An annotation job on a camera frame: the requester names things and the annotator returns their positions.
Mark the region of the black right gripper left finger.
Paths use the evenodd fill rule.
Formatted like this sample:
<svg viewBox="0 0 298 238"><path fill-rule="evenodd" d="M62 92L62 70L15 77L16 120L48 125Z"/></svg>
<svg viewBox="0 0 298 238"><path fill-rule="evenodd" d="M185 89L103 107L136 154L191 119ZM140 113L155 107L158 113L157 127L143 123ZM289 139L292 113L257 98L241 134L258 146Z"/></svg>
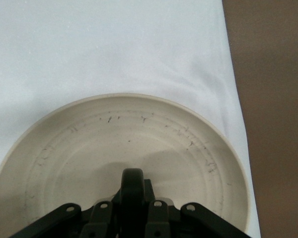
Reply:
<svg viewBox="0 0 298 238"><path fill-rule="evenodd" d="M101 201L87 210L74 203L66 203L32 224L12 238L117 238L114 206Z"/></svg>

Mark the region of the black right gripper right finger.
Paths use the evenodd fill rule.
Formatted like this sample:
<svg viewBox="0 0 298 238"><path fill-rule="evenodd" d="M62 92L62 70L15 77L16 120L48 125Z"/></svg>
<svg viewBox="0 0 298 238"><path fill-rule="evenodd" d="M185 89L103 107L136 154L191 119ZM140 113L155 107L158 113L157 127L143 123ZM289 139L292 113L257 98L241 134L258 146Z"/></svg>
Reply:
<svg viewBox="0 0 298 238"><path fill-rule="evenodd" d="M199 203L187 203L178 210L156 200L149 205L145 237L247 238L249 235Z"/></svg>

